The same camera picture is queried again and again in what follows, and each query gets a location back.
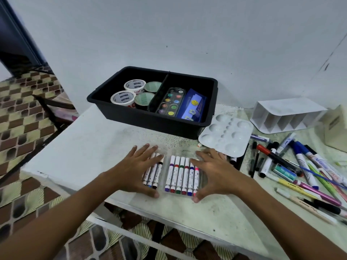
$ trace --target yellow marker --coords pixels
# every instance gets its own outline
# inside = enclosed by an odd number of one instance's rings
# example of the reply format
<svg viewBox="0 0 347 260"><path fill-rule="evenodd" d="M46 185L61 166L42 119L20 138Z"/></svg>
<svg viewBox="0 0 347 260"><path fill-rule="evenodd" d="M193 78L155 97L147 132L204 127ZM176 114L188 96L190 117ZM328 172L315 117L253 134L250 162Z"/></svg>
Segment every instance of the yellow marker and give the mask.
<svg viewBox="0 0 347 260"><path fill-rule="evenodd" d="M311 191L309 191L309 190L305 190L305 189L303 189L303 188L301 188L301 187L299 187L299 186L297 186L297 185L295 185L295 184L292 184L292 183L290 183L290 182L287 182L286 180L281 179L281 178L279 178L279 177L276 177L276 176L274 176L274 175L272 175L272 174L270 174L270 173L268 173L268 174L266 175L266 177L269 178L269 179L271 179L271 180L273 180L273 181L275 181L275 182L278 182L279 184L281 184L281 185L283 185L283 186L285 186L285 187L288 187L289 189L292 189L293 191L296 191L296 192L298 192L298 193L300 193L300 194L302 194L302 195L304 195L304 196L307 196L307 197L309 197L309 198L311 198L311 199L322 200L322 198L320 197L320 195L315 194L314 192L311 192Z"/></svg>
<svg viewBox="0 0 347 260"><path fill-rule="evenodd" d="M193 104L193 106L197 106L199 104L199 102L197 100L192 100L192 104Z"/></svg>

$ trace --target right hand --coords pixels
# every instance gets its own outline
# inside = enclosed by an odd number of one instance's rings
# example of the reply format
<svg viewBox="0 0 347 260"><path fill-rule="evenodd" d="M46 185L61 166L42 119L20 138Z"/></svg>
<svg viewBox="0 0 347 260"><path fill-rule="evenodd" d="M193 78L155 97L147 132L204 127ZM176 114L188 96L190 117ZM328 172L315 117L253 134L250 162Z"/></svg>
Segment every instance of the right hand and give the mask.
<svg viewBox="0 0 347 260"><path fill-rule="evenodd" d="M201 201L210 194L235 194L240 196L243 191L252 189L254 179L236 170L222 153L215 149L205 149L204 152L197 151L203 161L190 159L190 161L205 171L208 179L207 185L198 190L193 201Z"/></svg>

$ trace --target table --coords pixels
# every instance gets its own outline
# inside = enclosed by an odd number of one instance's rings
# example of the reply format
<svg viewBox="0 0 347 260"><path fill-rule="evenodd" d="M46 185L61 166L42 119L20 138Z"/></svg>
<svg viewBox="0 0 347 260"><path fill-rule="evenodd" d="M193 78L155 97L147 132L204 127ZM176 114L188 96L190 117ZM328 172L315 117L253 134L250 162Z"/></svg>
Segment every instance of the table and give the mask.
<svg viewBox="0 0 347 260"><path fill-rule="evenodd" d="M215 114L222 113L247 119L249 111L217 104ZM254 132L261 134L257 129L254 129ZM322 143L319 127L297 131L297 134L302 143L309 144L328 160L332 158L347 160L347 153ZM278 133L270 137L281 141L286 135L287 133ZM178 149L189 151L199 149L195 140L107 120L93 105L28 162L22 171L34 177L49 179L57 186L77 191L98 174L121 161L133 145L142 146L147 142L166 147L168 152ZM294 160L291 152L286 156ZM241 167L241 172L245 174L249 170L249 157L250 149ZM340 223L332 226L323 222L275 193L274 187L279 187L277 183L270 179L261 179L257 175L254 178L278 201L347 251L346 226ZM202 239L227 246L249 257L288 259L266 226L236 196L215 194L194 204L189 198L165 193L161 188L158 190L159 199L138 193L117 191L108 197L106 202Z"/></svg>

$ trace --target white plastic holder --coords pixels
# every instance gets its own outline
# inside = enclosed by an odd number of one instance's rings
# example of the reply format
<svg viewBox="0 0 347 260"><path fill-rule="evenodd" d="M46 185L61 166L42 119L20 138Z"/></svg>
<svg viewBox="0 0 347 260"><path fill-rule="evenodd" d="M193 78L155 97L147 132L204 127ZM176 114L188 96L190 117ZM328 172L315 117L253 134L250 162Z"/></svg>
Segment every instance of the white plastic holder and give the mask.
<svg viewBox="0 0 347 260"><path fill-rule="evenodd" d="M327 111L308 98L258 101L250 121L265 134L314 127Z"/></svg>

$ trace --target chair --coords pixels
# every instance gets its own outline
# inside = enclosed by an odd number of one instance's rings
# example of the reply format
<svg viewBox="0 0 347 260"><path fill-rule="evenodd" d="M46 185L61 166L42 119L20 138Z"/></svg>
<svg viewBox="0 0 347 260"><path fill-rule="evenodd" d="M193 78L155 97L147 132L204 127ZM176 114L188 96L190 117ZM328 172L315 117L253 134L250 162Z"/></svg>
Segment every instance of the chair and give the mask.
<svg viewBox="0 0 347 260"><path fill-rule="evenodd" d="M48 118L58 131L63 131L66 128L66 126L63 126L64 124L70 125L79 117L78 112L65 92L54 99L47 99L37 95L33 95L33 97L41 104Z"/></svg>

